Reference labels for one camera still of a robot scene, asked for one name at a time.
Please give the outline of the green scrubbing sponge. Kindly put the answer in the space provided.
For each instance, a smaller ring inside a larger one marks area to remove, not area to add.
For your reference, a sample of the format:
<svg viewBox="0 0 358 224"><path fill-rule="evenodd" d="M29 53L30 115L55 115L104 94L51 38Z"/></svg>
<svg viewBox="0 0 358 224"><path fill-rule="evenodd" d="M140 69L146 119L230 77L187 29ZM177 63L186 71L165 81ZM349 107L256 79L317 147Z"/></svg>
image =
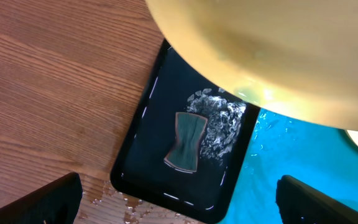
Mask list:
<svg viewBox="0 0 358 224"><path fill-rule="evenodd" d="M193 113L176 112L175 143L164 158L170 167L185 173L198 168L199 146L208 119Z"/></svg>

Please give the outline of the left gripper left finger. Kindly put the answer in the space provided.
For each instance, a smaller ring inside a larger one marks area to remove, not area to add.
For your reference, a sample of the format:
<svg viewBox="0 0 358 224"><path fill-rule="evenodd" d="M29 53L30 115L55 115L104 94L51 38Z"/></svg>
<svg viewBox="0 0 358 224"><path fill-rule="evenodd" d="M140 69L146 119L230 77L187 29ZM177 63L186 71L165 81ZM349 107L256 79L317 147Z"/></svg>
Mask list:
<svg viewBox="0 0 358 224"><path fill-rule="evenodd" d="M0 208L0 223L72 224L82 196L80 176L71 172Z"/></svg>

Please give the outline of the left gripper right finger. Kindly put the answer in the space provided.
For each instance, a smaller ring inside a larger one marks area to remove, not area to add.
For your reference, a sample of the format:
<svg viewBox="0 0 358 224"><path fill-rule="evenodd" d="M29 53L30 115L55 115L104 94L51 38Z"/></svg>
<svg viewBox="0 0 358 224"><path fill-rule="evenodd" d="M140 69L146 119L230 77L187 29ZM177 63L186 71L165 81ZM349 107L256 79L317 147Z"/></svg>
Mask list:
<svg viewBox="0 0 358 224"><path fill-rule="evenodd" d="M276 204L283 224L358 224L358 212L298 179L277 182Z"/></svg>

